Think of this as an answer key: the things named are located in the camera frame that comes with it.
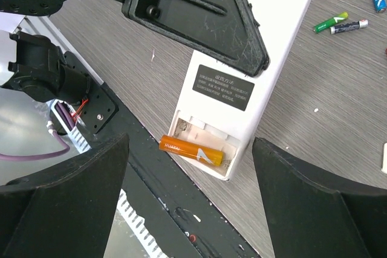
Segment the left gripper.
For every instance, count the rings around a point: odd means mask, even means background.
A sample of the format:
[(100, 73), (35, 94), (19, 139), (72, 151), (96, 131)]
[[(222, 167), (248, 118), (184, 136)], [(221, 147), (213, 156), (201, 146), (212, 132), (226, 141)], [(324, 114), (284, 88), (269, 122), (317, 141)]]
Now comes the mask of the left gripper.
[(122, 12), (250, 77), (268, 68), (270, 58), (248, 0), (126, 0)]

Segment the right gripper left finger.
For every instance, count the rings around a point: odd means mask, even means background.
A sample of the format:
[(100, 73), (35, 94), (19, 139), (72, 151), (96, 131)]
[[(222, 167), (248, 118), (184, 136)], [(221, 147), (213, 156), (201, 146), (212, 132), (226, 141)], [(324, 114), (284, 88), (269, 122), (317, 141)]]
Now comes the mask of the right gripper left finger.
[(129, 157), (120, 134), (1, 187), (2, 257), (103, 257)]

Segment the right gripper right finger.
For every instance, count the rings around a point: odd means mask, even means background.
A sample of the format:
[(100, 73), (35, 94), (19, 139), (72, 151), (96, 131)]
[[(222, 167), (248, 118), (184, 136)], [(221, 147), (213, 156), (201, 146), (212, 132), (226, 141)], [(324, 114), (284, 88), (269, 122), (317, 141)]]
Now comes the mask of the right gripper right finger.
[(333, 174), (255, 138), (276, 257), (386, 257), (386, 189)]

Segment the white battery cover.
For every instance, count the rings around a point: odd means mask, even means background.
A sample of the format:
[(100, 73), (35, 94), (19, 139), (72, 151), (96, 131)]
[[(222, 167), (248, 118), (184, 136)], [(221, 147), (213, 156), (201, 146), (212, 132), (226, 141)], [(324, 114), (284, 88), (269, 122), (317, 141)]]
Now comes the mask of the white battery cover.
[(383, 152), (382, 152), (382, 168), (381, 171), (385, 174), (387, 174), (387, 143), (383, 145)]

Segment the white remote control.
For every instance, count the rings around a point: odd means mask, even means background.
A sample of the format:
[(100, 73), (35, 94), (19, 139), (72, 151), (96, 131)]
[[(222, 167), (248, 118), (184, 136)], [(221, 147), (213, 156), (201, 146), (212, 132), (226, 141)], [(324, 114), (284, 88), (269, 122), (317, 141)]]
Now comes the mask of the white remote control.
[(259, 23), (269, 66), (250, 77), (194, 51), (169, 135), (224, 153), (219, 167), (202, 156), (188, 163), (227, 181), (255, 134), (311, 0), (248, 0)]

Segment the orange battery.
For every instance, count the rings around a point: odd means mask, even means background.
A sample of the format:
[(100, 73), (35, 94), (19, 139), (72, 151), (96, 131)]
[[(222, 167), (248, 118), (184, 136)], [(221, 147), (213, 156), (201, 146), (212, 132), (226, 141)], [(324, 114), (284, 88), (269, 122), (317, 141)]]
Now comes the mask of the orange battery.
[(168, 135), (162, 136), (159, 149), (213, 166), (222, 165), (224, 160), (224, 153), (220, 150), (183, 141)]

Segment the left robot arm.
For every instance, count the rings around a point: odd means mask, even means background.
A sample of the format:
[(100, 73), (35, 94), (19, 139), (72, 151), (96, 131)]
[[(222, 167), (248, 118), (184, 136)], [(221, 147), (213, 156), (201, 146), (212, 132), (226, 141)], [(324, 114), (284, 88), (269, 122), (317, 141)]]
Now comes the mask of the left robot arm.
[[(67, 0), (1, 0), (13, 15), (50, 16)], [(115, 0), (126, 18), (219, 60), (250, 77), (266, 70), (270, 58), (248, 0)], [(80, 60), (43, 35), (3, 32), (4, 89), (38, 102), (86, 103), (86, 129), (93, 134), (133, 134), (139, 121), (109, 89), (83, 72)]]

